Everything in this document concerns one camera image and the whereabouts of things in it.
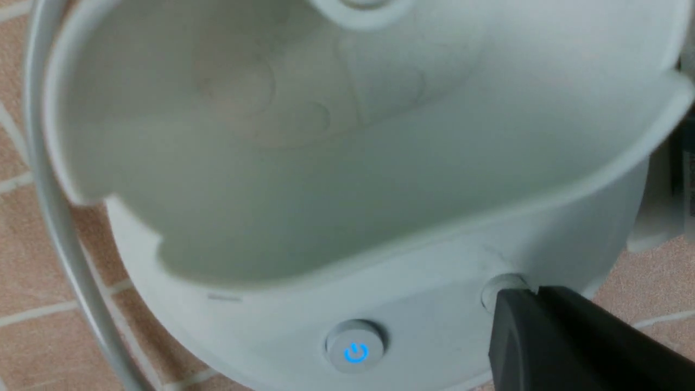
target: tiled floor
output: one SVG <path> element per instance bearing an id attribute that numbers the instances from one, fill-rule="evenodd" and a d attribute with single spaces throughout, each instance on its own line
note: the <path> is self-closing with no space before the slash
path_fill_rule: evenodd
<path id="1" fill-rule="evenodd" d="M 26 164 L 19 86 L 29 4 L 0 0 L 0 391 L 119 390 L 58 267 Z M 161 390 L 246 390 L 155 320 L 120 262 L 104 210 L 74 216 L 122 336 L 149 380 Z M 695 359 L 694 280 L 695 246 L 678 239 L 623 255 L 595 300 Z"/>

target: power button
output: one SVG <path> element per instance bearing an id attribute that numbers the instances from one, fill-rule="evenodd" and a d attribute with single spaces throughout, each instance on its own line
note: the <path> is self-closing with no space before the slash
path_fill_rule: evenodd
<path id="1" fill-rule="evenodd" d="M 384 356 L 379 331 L 366 321 L 346 321 L 326 340 L 328 360 L 344 374 L 358 374 L 374 367 Z"/>

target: blue led light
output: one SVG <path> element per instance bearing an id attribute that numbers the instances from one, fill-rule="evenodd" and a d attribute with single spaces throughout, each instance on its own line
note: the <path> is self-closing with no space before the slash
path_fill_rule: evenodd
<path id="1" fill-rule="evenodd" d="M 365 344 L 360 344 L 359 346 L 352 344 L 349 349 L 345 350 L 345 359 L 352 364 L 359 364 L 366 360 L 368 356 L 369 348 Z"/>

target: grout line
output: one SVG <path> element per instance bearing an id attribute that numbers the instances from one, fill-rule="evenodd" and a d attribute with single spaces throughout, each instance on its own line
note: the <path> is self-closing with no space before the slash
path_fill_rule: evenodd
<path id="1" fill-rule="evenodd" d="M 115 295 L 134 287 L 135 286 L 133 285 L 133 281 L 131 281 L 130 278 L 126 278 L 125 280 L 119 281 L 114 285 L 111 285 L 110 287 L 106 288 L 106 290 L 108 291 L 108 294 Z"/>
<path id="2" fill-rule="evenodd" d="M 101 292 L 101 295 L 104 298 L 104 301 L 106 302 L 106 307 L 108 308 L 108 311 L 111 313 L 111 316 L 113 317 L 113 322 L 115 323 L 118 330 L 120 330 L 122 337 L 126 342 L 126 345 L 130 348 L 131 354 L 133 355 L 133 357 L 135 357 L 136 361 L 138 362 L 140 370 L 142 370 L 143 374 L 145 375 L 145 378 L 147 379 L 147 381 L 150 382 L 150 384 L 155 390 L 161 390 L 162 385 L 161 381 L 159 380 L 159 375 L 157 374 L 157 371 L 154 369 L 154 366 L 152 366 L 152 363 L 147 358 L 147 354 L 145 354 L 145 352 L 143 351 L 135 334 L 133 334 L 133 331 L 131 330 L 130 325 L 128 325 L 128 321 L 126 320 L 126 317 L 123 315 L 123 312 L 121 312 L 118 306 L 113 302 L 113 298 L 109 293 L 109 289 L 104 284 L 104 280 L 101 279 L 101 275 L 99 274 L 97 268 L 94 266 L 94 262 L 92 261 L 92 255 L 87 251 L 87 249 L 84 246 L 82 246 L 82 251 L 85 254 L 87 265 L 89 266 L 89 269 L 92 272 L 92 275 L 94 276 L 95 282 L 97 283 L 97 287 L 99 288 L 99 291 Z"/>
<path id="3" fill-rule="evenodd" d="M 56 312 L 64 312 L 75 309 L 77 309 L 77 302 L 74 300 L 68 301 L 66 303 L 59 303 L 47 305 L 45 307 L 34 308 L 32 310 L 20 312 L 19 314 L 12 314 L 7 317 L 0 318 L 0 327 L 18 323 L 21 321 L 26 321 L 29 319 L 43 317 L 45 315 L 55 314 Z"/>
<path id="4" fill-rule="evenodd" d="M 31 0 L 24 0 L 10 6 L 0 8 L 0 22 L 14 19 L 18 16 L 29 13 L 31 10 Z"/>
<path id="5" fill-rule="evenodd" d="M 657 323 L 665 322 L 665 321 L 677 321 L 681 319 L 687 319 L 690 317 L 695 316 L 695 310 L 690 310 L 690 311 L 683 311 L 683 312 L 677 312 L 675 314 L 668 314 L 664 315 L 663 317 L 656 317 L 652 319 L 647 319 L 644 321 L 638 321 L 637 323 L 633 324 L 633 328 L 645 328 L 649 327 L 652 325 L 655 325 Z"/>
<path id="6" fill-rule="evenodd" d="M 7 112 L 2 102 L 0 102 L 0 125 L 5 128 L 5 133 L 10 137 L 12 144 L 15 145 L 15 149 L 24 163 L 29 165 L 29 155 L 26 149 L 26 143 L 24 142 L 24 135 L 22 131 L 19 130 L 17 124 L 15 124 L 15 120 L 12 119 L 12 116 Z"/>
<path id="7" fill-rule="evenodd" d="M 32 182 L 34 182 L 34 176 L 31 174 L 31 171 L 27 171 L 14 178 L 5 179 L 0 182 L 0 194 L 9 193 Z"/>
<path id="8" fill-rule="evenodd" d="M 185 378 L 182 381 L 177 381 L 176 383 L 169 383 L 165 385 L 164 391 L 183 391 L 186 388 L 194 384 L 202 383 L 217 374 L 219 374 L 219 372 L 215 371 L 212 368 L 208 368 L 204 371 L 197 372 L 189 376 L 188 378 Z"/>

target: pink tile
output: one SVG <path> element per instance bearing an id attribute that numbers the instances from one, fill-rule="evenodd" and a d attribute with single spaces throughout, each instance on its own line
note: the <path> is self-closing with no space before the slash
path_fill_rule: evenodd
<path id="1" fill-rule="evenodd" d="M 128 272 L 123 266 L 116 243 L 113 241 L 106 208 L 101 205 L 91 208 L 73 208 L 72 216 L 80 239 L 92 256 L 104 284 L 111 286 L 128 278 Z"/>
<path id="2" fill-rule="evenodd" d="M 239 383 L 235 383 L 223 375 L 216 375 L 198 384 L 194 384 L 186 391 L 252 391 Z"/>
<path id="3" fill-rule="evenodd" d="M 159 324 L 136 290 L 116 294 L 113 300 L 163 384 L 181 381 L 208 369 Z"/>
<path id="4" fill-rule="evenodd" d="M 15 145 L 0 125 L 0 181 L 16 177 L 27 171 L 29 171 L 29 167 L 22 161 Z"/>
<path id="5" fill-rule="evenodd" d="M 0 23 L 0 102 L 19 124 L 22 106 L 19 103 L 22 78 L 23 37 L 26 17 Z M 0 125 L 0 180 L 28 171 L 6 130 Z"/>
<path id="6" fill-rule="evenodd" d="M 620 256 L 594 302 L 628 323 L 695 309 L 695 246 L 678 238 Z"/>
<path id="7" fill-rule="evenodd" d="M 695 317 L 653 324 L 640 331 L 671 350 L 695 360 Z"/>
<path id="8" fill-rule="evenodd" d="M 0 317 L 73 299 L 34 186 L 0 195 Z"/>
<path id="9" fill-rule="evenodd" d="M 480 387 L 473 388 L 471 391 L 495 391 L 495 385 L 490 382 Z"/>
<path id="10" fill-rule="evenodd" d="M 9 390 L 122 390 L 78 310 L 4 326 L 0 341 Z"/>
<path id="11" fill-rule="evenodd" d="M 24 123 L 21 102 L 22 59 L 27 19 L 27 16 L 21 16 L 0 23 L 0 102 L 3 102 L 20 128 Z"/>

